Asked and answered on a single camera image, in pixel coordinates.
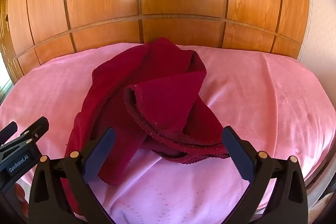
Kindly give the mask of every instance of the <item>screw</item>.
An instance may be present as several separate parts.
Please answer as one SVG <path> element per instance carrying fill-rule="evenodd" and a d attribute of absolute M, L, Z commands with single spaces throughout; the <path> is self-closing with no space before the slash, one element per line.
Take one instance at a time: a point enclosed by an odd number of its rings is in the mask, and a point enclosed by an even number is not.
<path fill-rule="evenodd" d="M 291 160 L 291 162 L 296 163 L 297 162 L 297 157 L 296 156 L 291 156 L 290 160 Z"/>
<path fill-rule="evenodd" d="M 70 157 L 71 158 L 77 158 L 79 156 L 79 152 L 78 151 L 72 151 L 71 154 L 70 154 Z"/>
<path fill-rule="evenodd" d="M 40 158 L 40 161 L 41 161 L 41 162 L 45 162 L 47 159 L 48 159 L 47 156 L 42 156 L 42 157 Z"/>
<path fill-rule="evenodd" d="M 264 151 L 260 151 L 260 152 L 258 153 L 258 155 L 259 155 L 259 157 L 262 158 L 262 159 L 265 159 L 265 158 L 268 157 L 267 153 L 264 152 Z"/>

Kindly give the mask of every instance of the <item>red towel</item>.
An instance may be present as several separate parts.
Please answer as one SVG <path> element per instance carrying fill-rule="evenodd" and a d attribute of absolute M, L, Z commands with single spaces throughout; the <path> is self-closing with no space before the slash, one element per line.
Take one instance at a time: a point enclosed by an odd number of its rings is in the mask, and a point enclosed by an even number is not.
<path fill-rule="evenodd" d="M 195 51 L 164 38 L 122 52 L 93 71 L 65 156 L 112 127 L 116 142 L 99 172 L 110 185 L 140 147 L 184 164 L 228 157 L 223 127 L 198 95 L 205 76 Z"/>

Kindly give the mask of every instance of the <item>white wall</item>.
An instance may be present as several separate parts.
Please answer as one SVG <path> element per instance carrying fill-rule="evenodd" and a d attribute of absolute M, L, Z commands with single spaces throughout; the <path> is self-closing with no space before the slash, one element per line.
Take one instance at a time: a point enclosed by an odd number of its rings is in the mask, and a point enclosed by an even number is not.
<path fill-rule="evenodd" d="M 336 0 L 311 1 L 310 25 L 300 62 L 316 75 L 336 108 Z"/>

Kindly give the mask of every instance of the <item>pink bedsheet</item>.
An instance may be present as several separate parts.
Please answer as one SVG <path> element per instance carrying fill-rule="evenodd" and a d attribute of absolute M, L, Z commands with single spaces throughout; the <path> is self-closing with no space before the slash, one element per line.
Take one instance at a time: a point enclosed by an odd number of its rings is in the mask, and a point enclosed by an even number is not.
<path fill-rule="evenodd" d="M 11 121 L 18 133 L 40 116 L 49 132 L 43 154 L 63 157 L 75 115 L 101 63 L 136 44 L 120 43 L 49 61 L 23 77 L 0 107 L 0 128 Z M 223 126 L 231 125 L 256 150 L 287 159 L 296 155 L 307 178 L 323 160 L 335 134 L 335 109 L 316 77 L 296 60 L 261 52 L 188 46 L 208 74 L 200 97 Z M 24 180 L 31 183 L 34 171 Z M 139 150 L 118 187 L 99 178 L 91 188 L 118 223 L 221 223 L 245 191 L 231 159 L 190 165 Z M 268 201 L 269 185 L 260 208 Z"/>

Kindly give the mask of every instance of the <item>red cloth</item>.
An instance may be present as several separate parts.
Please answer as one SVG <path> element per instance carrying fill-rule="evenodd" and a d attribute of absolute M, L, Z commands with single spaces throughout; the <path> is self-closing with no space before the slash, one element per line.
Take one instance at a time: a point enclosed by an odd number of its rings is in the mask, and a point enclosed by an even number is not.
<path fill-rule="evenodd" d="M 116 142 L 99 172 L 110 185 L 140 147 L 184 164 L 228 157 L 223 127 L 198 95 L 205 76 L 195 51 L 164 38 L 120 53 L 93 71 L 65 156 L 112 127 Z"/>

